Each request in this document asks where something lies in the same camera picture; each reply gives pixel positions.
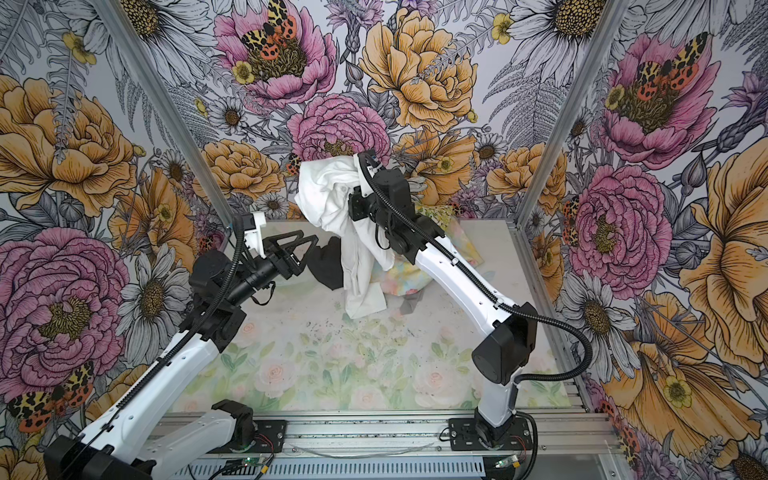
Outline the white cloth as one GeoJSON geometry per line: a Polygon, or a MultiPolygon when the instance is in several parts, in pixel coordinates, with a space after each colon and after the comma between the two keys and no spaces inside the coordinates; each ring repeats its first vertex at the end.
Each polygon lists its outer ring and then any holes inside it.
{"type": "Polygon", "coordinates": [[[383,248],[384,236],[368,217],[354,220],[348,200],[359,187],[370,195],[373,190],[364,179],[356,154],[300,165],[295,203],[314,226],[341,239],[341,269],[345,292],[345,311],[352,319],[372,315],[387,308],[379,283],[371,281],[373,267],[388,271],[395,255],[383,248]]]}

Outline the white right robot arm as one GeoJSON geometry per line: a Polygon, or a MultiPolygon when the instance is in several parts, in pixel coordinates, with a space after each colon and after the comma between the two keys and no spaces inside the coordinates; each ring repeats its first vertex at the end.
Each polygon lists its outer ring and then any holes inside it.
{"type": "Polygon", "coordinates": [[[313,273],[328,287],[344,290],[350,314],[383,297],[372,285],[373,267],[389,270],[402,256],[475,323],[483,339],[472,361],[485,381],[476,432],[484,447],[499,448],[515,423],[516,381],[535,345],[533,308],[510,304],[478,277],[439,225],[417,213],[409,183],[396,169],[371,173],[349,157],[305,163],[295,202],[313,226],[340,240],[338,253],[316,257],[313,273]]]}

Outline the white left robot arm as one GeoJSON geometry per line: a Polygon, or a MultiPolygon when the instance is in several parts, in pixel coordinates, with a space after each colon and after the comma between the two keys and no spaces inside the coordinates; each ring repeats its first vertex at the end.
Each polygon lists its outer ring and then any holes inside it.
{"type": "Polygon", "coordinates": [[[252,408],[215,403],[199,419],[152,442],[149,437],[188,385],[233,341],[243,303],[275,281],[300,275],[318,242],[300,230],[263,237],[257,214],[235,218],[234,252],[202,254],[189,283],[193,307],[166,350],[105,413],[74,438],[60,437],[44,452],[51,479],[169,479],[220,448],[247,451],[258,443],[252,408]]]}

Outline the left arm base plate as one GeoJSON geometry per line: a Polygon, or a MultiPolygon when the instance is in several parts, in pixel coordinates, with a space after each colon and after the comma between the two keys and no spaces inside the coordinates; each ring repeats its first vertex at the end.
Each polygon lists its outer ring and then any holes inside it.
{"type": "Polygon", "coordinates": [[[210,451],[210,454],[280,453],[283,450],[287,422],[256,419],[247,426],[238,421],[232,439],[210,451]]]}

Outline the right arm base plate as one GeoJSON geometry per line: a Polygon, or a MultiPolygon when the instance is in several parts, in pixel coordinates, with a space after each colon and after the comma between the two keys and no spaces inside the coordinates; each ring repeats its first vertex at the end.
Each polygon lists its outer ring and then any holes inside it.
{"type": "Polygon", "coordinates": [[[449,443],[452,451],[522,451],[533,445],[533,428],[521,415],[494,427],[482,417],[450,418],[449,443]]]}

